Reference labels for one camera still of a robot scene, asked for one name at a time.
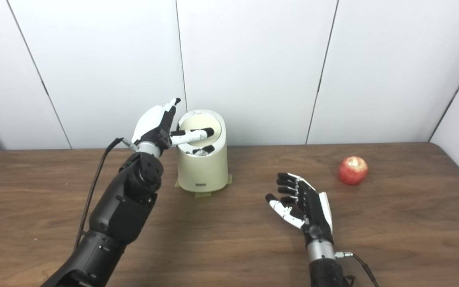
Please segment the panel seam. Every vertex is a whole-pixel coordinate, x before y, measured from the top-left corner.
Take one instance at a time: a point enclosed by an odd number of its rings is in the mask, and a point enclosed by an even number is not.
[[[339,6],[339,0],[337,0],[337,2],[335,4],[334,17],[332,19],[332,25],[330,26],[330,33],[328,35],[326,54],[324,56],[324,63],[322,64],[322,71],[320,72],[320,80],[318,81],[318,88],[316,89],[315,103],[313,104],[313,111],[311,112],[311,120],[309,121],[308,136],[306,136],[306,145],[308,144],[309,133],[311,132],[311,125],[313,124],[313,116],[315,115],[316,101],[318,100],[318,93],[320,93],[320,86],[322,84],[322,77],[324,76],[324,69],[325,69],[325,64],[326,64],[326,60],[327,60],[328,48],[330,46],[330,38],[332,38],[332,32],[334,30],[335,16],[337,14],[337,6]]]
[[[188,112],[189,108],[187,107],[187,92],[185,90],[184,54],[182,52],[182,37],[180,35],[180,18],[178,16],[178,1],[177,0],[175,0],[175,9],[177,11],[178,44],[180,45],[180,63],[182,64],[182,83],[184,84],[185,111]]]
[[[58,122],[60,123],[61,130],[63,131],[63,134],[65,135],[65,138],[67,140],[67,143],[69,144],[70,149],[72,149],[71,142],[69,140],[69,137],[67,136],[67,133],[65,132],[65,128],[63,127],[63,124],[60,120],[60,117],[58,116],[58,112],[56,111],[56,107],[54,106],[53,100],[51,99],[51,96],[49,95],[49,91],[47,91],[47,87],[45,87],[45,83],[43,82],[42,74],[40,74],[40,71],[38,70],[37,64],[35,62],[35,58],[33,58],[33,55],[31,54],[31,50],[29,49],[29,46],[27,45],[26,38],[24,37],[24,33],[22,32],[22,29],[20,29],[19,22],[17,21],[17,18],[15,17],[15,13],[13,12],[12,6],[10,5],[9,0],[6,0],[8,4],[8,8],[10,9],[10,12],[13,16],[13,19],[15,21],[15,24],[17,25],[17,28],[19,29],[20,36],[22,37],[22,40],[24,41],[24,44],[26,45],[27,52],[29,53],[29,56],[31,57],[31,61],[33,62],[33,65],[35,66],[35,69],[37,71],[38,77],[40,78],[40,82],[42,83],[42,87],[45,90],[45,94],[47,94],[47,97],[49,98],[49,102],[51,103],[51,106],[53,107],[53,111],[56,115],[56,118],[58,119]]]
[[[454,92],[454,94],[453,94],[451,100],[450,100],[449,103],[447,104],[446,109],[444,110],[444,113],[442,113],[442,116],[440,117],[439,122],[437,122],[437,125],[435,126],[435,129],[433,129],[432,135],[431,135],[430,138],[428,139],[428,142],[431,142],[431,141],[432,141],[433,136],[435,136],[435,133],[437,132],[437,129],[438,129],[439,126],[440,126],[440,123],[442,122],[442,120],[444,120],[444,117],[446,116],[446,113],[447,113],[447,111],[449,110],[449,107],[452,105],[452,103],[453,103],[453,101],[454,101],[454,98],[456,98],[456,95],[458,94],[458,92],[459,92],[459,86],[458,86],[458,88],[456,89],[456,91]]]

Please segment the metal connector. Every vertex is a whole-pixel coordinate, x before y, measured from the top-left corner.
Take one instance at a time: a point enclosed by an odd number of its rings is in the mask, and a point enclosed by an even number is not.
[[[124,143],[124,145],[132,149],[134,152],[137,152],[137,149],[138,149],[137,145],[134,145],[133,142],[131,142],[130,140],[127,140],[126,138],[123,138],[122,142]]]
[[[328,240],[312,240],[308,244],[308,256],[309,262],[324,258],[335,259],[334,247]]]
[[[334,253],[334,258],[346,258],[346,257],[353,257],[352,252],[336,252]]]

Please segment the cable connector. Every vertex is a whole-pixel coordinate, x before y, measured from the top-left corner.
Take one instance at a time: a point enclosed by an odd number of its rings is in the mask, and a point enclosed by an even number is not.
[[[123,138],[122,139],[122,142],[127,146],[129,147],[130,149],[132,149],[134,152],[137,152],[137,145],[134,145],[133,142],[131,142],[130,140],[127,140],[126,138]]]
[[[352,252],[336,252],[334,253],[334,258],[346,258],[346,257],[353,257]]]

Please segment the robotic arm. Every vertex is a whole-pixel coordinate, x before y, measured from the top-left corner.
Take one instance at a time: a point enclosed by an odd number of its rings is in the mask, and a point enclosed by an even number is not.
[[[136,240],[155,205],[164,171],[159,157],[172,145],[214,134],[211,128],[170,133],[178,102],[180,99],[175,98],[164,107],[147,111],[138,121],[132,142],[118,139],[135,153],[123,163],[93,209],[89,230],[69,259],[42,287],[107,284],[125,248]]]
[[[368,265],[351,252],[334,252],[332,215],[326,193],[317,193],[306,180],[290,173],[277,174],[277,189],[288,196],[278,200],[273,194],[265,196],[270,207],[286,222],[302,230],[309,258],[311,287],[351,287],[354,276],[344,276],[337,258],[354,257],[363,266],[371,281],[378,283]]]

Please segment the robot finger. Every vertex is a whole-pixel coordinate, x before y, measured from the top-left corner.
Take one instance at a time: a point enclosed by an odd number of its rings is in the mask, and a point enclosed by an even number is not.
[[[281,216],[282,219],[284,219],[286,222],[288,222],[289,224],[297,228],[300,228],[302,225],[304,225],[304,220],[302,220],[301,218],[292,216],[291,214],[292,208],[286,207],[273,194],[267,194],[265,196],[265,199],[267,200],[270,207],[272,207],[272,209],[274,209],[274,211],[277,214],[279,214],[279,216]]]
[[[171,111],[172,107],[176,107],[178,103],[182,101],[181,98],[174,98],[169,103],[164,105],[164,111]]]
[[[278,173],[277,178],[296,182],[301,177],[291,173]]]
[[[296,204],[298,199],[296,196],[285,196],[280,201],[282,204]]]
[[[208,138],[209,136],[213,136],[213,134],[214,129],[212,128],[173,131],[170,134],[171,145],[180,145],[186,144],[187,142],[193,142],[195,140],[202,140],[204,138]]]
[[[286,179],[278,178],[276,182],[278,185],[285,185],[286,187],[290,187],[291,189],[295,189],[297,187],[297,184],[295,182]]]
[[[292,189],[291,187],[278,187],[277,191],[279,191],[280,194],[289,194],[293,196],[297,195],[297,190]]]

